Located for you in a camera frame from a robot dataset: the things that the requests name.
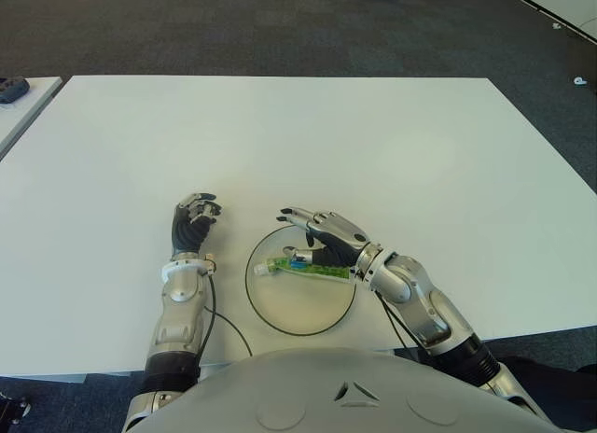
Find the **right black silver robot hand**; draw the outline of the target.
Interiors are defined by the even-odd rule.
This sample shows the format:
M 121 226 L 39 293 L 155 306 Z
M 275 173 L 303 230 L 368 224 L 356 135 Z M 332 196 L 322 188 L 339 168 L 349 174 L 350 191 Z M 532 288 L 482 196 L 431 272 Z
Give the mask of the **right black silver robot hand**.
M 307 249 L 285 249 L 295 262 L 326 267 L 353 267 L 370 243 L 363 230 L 347 218 L 331 211 L 312 212 L 288 207 L 281 210 L 276 220 L 290 223 L 305 232 Z

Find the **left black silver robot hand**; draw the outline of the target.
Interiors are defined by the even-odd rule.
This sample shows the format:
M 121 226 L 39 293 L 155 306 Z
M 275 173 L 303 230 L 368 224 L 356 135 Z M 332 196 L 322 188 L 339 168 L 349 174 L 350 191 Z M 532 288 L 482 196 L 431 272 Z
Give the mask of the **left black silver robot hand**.
M 191 193 L 174 208 L 171 229 L 173 255 L 198 253 L 222 207 L 211 193 Z

